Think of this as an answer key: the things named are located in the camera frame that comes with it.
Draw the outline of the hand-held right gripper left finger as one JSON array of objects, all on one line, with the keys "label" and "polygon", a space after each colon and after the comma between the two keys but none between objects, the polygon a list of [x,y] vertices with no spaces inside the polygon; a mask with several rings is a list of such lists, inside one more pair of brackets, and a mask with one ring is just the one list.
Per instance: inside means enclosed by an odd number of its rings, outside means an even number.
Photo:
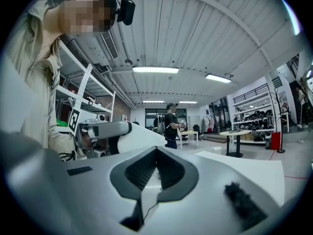
[{"label": "hand-held right gripper left finger", "polygon": [[62,162],[58,154],[17,134],[0,134],[0,167],[14,201],[41,233],[156,233],[141,201],[122,197],[113,167],[154,147],[102,159]]}]

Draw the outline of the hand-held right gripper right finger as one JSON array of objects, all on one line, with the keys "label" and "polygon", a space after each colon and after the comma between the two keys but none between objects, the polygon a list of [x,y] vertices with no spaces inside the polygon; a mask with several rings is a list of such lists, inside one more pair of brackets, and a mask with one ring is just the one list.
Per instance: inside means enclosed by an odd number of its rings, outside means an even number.
[{"label": "hand-held right gripper right finger", "polygon": [[284,204],[284,171],[281,161],[251,160],[201,151],[196,154],[173,150],[191,162],[199,172],[192,192],[180,201],[160,203],[152,210],[144,205],[148,217],[144,233],[241,233],[242,225],[224,193],[232,182],[250,195],[267,214]]}]

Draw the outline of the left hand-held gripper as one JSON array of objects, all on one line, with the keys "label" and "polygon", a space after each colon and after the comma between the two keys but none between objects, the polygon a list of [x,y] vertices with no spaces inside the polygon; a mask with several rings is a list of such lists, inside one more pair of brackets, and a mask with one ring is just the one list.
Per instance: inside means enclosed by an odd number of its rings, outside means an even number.
[{"label": "left hand-held gripper", "polygon": [[[136,123],[128,121],[104,122],[103,115],[89,119],[86,118],[87,116],[88,114],[83,110],[72,109],[68,128],[74,135],[76,146],[85,153],[88,159],[166,144],[164,136]],[[87,132],[91,138],[97,140],[93,149],[88,150],[82,146],[83,132]]]}]

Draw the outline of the person's left hand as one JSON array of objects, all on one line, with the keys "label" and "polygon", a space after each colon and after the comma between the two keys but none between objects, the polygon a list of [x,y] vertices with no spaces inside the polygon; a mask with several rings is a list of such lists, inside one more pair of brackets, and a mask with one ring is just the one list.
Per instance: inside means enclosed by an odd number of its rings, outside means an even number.
[{"label": "person's left hand", "polygon": [[89,149],[93,149],[96,146],[97,140],[94,138],[91,138],[87,132],[83,132],[81,143],[85,149],[89,150]]}]

